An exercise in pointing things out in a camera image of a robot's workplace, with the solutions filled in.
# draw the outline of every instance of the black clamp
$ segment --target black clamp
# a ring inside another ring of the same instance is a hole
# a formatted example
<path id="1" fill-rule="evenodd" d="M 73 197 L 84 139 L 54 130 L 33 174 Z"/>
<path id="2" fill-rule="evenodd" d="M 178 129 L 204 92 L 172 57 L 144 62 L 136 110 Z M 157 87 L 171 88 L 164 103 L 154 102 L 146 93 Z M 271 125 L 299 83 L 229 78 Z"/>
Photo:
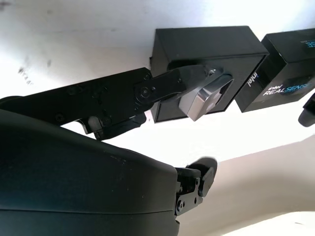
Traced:
<path id="1" fill-rule="evenodd" d="M 217 167 L 215 159 L 204 157 L 186 168 L 176 168 L 175 215 L 181 215 L 202 203 L 213 184 Z"/>

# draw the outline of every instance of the bolt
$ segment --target bolt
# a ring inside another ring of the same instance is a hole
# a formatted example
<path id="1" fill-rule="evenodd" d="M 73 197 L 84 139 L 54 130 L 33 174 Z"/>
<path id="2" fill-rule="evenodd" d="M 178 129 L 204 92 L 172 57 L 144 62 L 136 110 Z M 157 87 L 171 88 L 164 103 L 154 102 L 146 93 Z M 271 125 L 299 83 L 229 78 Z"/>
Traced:
<path id="1" fill-rule="evenodd" d="M 69 95 L 75 95 L 75 94 L 76 94 L 76 88 L 75 88 L 75 86 L 70 86 L 70 87 L 68 88 L 68 94 L 69 94 Z"/>
<path id="2" fill-rule="evenodd" d="M 150 91 L 147 87 L 142 87 L 140 90 L 141 96 L 144 98 L 148 98 L 150 96 Z"/>
<path id="3" fill-rule="evenodd" d="M 112 119 L 110 117 L 104 117 L 102 121 L 104 126 L 109 126 L 112 123 Z"/>
<path id="4" fill-rule="evenodd" d="M 144 76 L 144 80 L 149 80 L 149 79 L 151 79 L 150 74 L 146 74 L 146 75 Z"/>
<path id="5" fill-rule="evenodd" d="M 214 73 L 215 73 L 215 69 L 214 70 L 209 70 L 209 71 L 206 71 L 206 75 L 207 76 L 211 76 L 211 75 L 213 75 Z"/>
<path id="6" fill-rule="evenodd" d="M 55 115 L 55 120 L 57 122 L 63 122 L 65 120 L 65 118 L 64 118 L 63 114 L 58 113 L 58 114 Z"/>
<path id="7" fill-rule="evenodd" d="M 177 211 L 181 212 L 183 207 L 184 207 L 183 202 L 181 200 L 179 200 L 177 203 Z"/>
<path id="8" fill-rule="evenodd" d="M 99 93 L 98 92 L 94 92 L 92 95 L 92 98 L 99 98 Z"/>

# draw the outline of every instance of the white background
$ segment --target white background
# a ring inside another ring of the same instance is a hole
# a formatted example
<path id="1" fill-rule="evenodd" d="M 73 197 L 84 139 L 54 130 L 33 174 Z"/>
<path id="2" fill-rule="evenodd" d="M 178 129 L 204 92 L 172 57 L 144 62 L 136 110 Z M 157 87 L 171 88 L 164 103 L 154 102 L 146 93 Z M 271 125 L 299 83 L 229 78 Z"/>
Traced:
<path id="1" fill-rule="evenodd" d="M 313 0 L 6 2 L 0 4 L 0 97 L 148 67 L 156 28 L 248 25 L 259 39 L 271 32 L 315 28 Z M 297 121 L 308 97 L 244 114 L 233 102 L 225 113 L 195 123 L 150 121 L 108 143 L 177 166 L 204 155 L 222 161 L 315 133 Z M 67 127 L 83 133 L 79 124 Z"/>

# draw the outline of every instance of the black plastic housing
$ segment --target black plastic housing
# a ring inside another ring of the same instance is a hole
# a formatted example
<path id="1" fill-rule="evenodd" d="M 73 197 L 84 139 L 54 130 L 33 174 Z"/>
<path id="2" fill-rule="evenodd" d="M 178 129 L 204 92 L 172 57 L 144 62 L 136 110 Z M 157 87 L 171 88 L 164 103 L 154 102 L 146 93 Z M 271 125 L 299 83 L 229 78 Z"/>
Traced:
<path id="1" fill-rule="evenodd" d="M 177 171 L 0 110 L 1 236 L 174 236 Z"/>
<path id="2" fill-rule="evenodd" d="M 192 64 L 222 69 L 231 74 L 234 81 L 209 114 L 223 112 L 267 54 L 247 26 L 157 29 L 151 73 L 155 77 L 167 70 Z M 155 104 L 151 109 L 154 121 L 187 117 L 178 104 L 179 100 Z"/>

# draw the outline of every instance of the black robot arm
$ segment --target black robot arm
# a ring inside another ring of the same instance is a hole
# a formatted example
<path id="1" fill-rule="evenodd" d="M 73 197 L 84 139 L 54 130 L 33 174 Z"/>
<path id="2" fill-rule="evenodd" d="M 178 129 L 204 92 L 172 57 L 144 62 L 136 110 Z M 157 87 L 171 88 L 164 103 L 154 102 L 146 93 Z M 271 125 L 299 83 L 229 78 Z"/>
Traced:
<path id="1" fill-rule="evenodd" d="M 217 162 L 174 168 L 60 125 L 78 121 L 98 140 L 145 122 L 157 101 L 220 77 L 202 65 L 156 78 L 146 68 L 0 101 L 0 235 L 176 236 L 202 203 Z"/>
<path id="2" fill-rule="evenodd" d="M 178 99 L 209 79 L 211 70 L 191 65 L 152 78 L 136 69 L 26 97 L 0 100 L 0 109 L 55 125 L 80 122 L 86 134 L 110 139 L 139 127 L 154 103 Z"/>

